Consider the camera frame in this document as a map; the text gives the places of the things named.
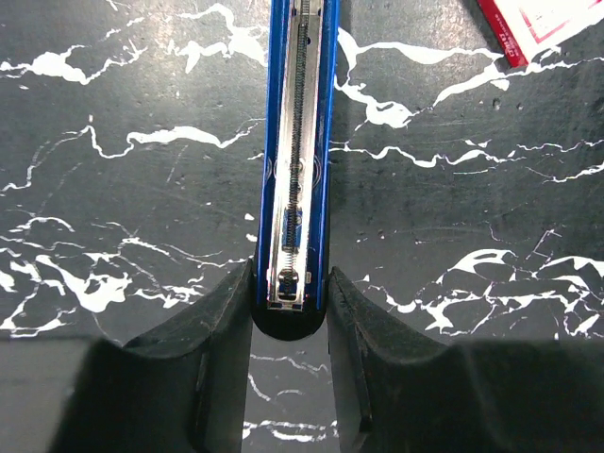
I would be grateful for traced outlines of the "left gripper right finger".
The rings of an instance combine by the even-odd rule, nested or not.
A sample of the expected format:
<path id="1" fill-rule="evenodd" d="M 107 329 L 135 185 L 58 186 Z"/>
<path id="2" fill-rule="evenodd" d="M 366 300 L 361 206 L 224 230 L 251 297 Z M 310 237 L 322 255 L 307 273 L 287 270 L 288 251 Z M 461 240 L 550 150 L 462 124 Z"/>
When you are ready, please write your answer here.
<path id="1" fill-rule="evenodd" d="M 441 344 L 367 299 L 339 269 L 327 298 L 343 452 L 602 450 L 602 342 Z"/>

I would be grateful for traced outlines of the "red white staple box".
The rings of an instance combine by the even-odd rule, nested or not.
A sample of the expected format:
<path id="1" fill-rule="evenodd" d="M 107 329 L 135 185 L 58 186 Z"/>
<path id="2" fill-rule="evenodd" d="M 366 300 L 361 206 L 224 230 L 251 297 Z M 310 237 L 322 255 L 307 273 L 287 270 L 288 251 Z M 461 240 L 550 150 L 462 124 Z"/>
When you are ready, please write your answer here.
<path id="1" fill-rule="evenodd" d="M 513 68 L 603 20 L 601 0 L 478 0 Z"/>

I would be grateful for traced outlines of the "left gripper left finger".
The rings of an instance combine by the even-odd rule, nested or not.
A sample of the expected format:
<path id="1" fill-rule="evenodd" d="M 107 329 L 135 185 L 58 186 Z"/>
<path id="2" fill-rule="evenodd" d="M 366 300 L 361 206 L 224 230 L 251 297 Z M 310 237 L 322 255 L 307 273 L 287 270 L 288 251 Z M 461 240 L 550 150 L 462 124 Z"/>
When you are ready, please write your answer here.
<path id="1" fill-rule="evenodd" d="M 238 452 L 252 266 L 124 345 L 3 340 L 5 452 Z"/>

